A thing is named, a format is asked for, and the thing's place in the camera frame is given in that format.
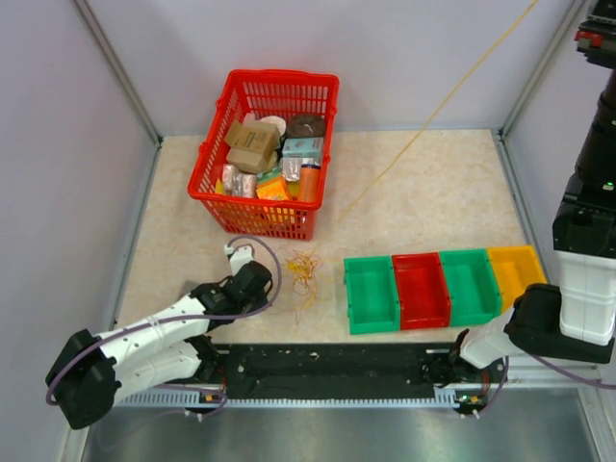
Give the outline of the teal snack box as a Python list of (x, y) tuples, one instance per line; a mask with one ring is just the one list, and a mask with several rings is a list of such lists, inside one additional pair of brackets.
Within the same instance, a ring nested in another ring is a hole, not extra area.
[(287, 158), (317, 158), (323, 152), (323, 137), (317, 138), (287, 138), (283, 145), (282, 155)]

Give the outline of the right green plastic bin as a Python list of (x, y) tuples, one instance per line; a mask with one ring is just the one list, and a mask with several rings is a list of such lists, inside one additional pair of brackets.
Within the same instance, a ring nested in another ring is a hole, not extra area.
[(451, 302), (451, 327), (484, 324), (501, 314), (501, 292), (485, 248), (439, 253)]

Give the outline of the red plastic shopping basket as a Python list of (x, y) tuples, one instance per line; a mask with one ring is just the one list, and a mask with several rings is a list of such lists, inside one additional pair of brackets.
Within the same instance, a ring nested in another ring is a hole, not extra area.
[[(208, 135), (198, 148), (188, 195), (201, 202), (228, 233), (310, 241), (324, 199), (339, 87), (339, 78), (333, 74), (290, 69), (230, 71)], [(271, 201), (216, 193), (229, 151), (223, 138), (234, 121), (243, 120), (249, 113), (285, 119), (296, 114), (323, 118), (326, 132), (315, 201)]]

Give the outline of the red plastic bin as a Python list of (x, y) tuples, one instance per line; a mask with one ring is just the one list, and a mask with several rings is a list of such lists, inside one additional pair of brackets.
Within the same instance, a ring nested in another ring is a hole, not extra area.
[(400, 329), (449, 327), (451, 301), (437, 252), (392, 256)]

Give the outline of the pink wrapped snack pack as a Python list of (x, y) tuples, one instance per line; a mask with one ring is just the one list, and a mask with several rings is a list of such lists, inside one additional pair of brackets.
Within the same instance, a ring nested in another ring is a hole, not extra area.
[(222, 167), (221, 183), (223, 190), (232, 196), (244, 198), (256, 196), (256, 175), (243, 173), (233, 165), (225, 164)]

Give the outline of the green plastic bin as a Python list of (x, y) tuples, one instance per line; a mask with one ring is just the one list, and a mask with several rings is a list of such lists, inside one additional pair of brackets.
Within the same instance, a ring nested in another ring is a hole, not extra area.
[(451, 302), (451, 327), (484, 324), (501, 314), (501, 292), (485, 248), (439, 253)]
[(344, 260), (351, 335), (396, 332), (400, 305), (391, 256)]

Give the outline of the orange yellow sticky notes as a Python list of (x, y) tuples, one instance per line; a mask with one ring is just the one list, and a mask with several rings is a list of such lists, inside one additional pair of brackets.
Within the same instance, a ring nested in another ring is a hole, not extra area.
[(281, 173), (257, 180), (256, 194), (262, 200), (291, 200), (287, 182)]

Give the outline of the orange bottle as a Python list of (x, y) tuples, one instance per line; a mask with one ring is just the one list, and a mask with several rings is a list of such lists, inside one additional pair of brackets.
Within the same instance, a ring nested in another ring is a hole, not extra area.
[(314, 202), (318, 199), (321, 167), (315, 164), (303, 164), (300, 170), (298, 200)]

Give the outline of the left green plastic bin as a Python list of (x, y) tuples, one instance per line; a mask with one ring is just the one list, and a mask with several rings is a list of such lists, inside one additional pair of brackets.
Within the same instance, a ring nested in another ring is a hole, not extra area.
[(391, 256), (344, 260), (351, 335), (396, 332), (400, 305)]

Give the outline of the small brown cardboard box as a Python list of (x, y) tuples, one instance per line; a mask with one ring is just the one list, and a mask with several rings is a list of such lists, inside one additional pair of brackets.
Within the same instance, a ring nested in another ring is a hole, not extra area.
[(226, 162), (242, 172), (259, 174), (267, 169), (270, 158), (270, 154), (231, 148), (226, 156)]

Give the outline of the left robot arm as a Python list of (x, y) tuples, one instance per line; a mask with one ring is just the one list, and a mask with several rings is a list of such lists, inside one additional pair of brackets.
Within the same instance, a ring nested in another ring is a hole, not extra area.
[(96, 335), (82, 329), (68, 338), (47, 373), (45, 399), (71, 428), (82, 429), (133, 394), (189, 377), (208, 381), (218, 359), (207, 333), (267, 310), (280, 288), (278, 273), (250, 261), (127, 327)]

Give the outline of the white round plate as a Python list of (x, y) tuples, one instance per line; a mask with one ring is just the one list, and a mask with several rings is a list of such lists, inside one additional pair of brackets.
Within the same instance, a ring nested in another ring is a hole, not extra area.
[(286, 135), (287, 123), (284, 118), (277, 115), (266, 115), (264, 117), (257, 117), (254, 113), (248, 113), (244, 116), (243, 124), (253, 124), (255, 122), (266, 123), (273, 125), (278, 130), (281, 137)]

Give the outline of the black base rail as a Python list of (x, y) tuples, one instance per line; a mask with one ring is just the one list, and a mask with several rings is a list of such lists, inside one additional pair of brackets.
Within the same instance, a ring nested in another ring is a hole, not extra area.
[(432, 398), (493, 375), (449, 356), (450, 344), (218, 345), (208, 381), (234, 399)]

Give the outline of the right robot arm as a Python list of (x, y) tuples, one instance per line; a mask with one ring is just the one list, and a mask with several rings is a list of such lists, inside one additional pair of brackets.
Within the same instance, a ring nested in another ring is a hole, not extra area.
[(615, 346), (615, 81), (609, 79), (552, 223), (558, 285), (534, 283), (503, 314), (462, 331), (449, 369), (469, 381), (528, 354), (607, 364)]

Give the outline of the yellow plastic bin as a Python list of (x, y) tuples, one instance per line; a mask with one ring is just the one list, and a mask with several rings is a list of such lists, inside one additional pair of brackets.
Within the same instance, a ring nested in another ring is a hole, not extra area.
[(547, 283), (531, 245), (488, 247), (487, 254), (499, 286), (502, 312), (513, 305), (527, 286)]

